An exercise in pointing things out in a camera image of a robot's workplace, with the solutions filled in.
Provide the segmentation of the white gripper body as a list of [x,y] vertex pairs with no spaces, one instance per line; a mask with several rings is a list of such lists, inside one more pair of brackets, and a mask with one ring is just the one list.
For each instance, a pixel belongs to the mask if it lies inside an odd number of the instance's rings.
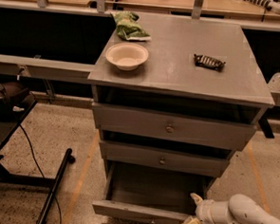
[[203,199],[196,207],[200,224],[229,224],[231,222],[228,202]]

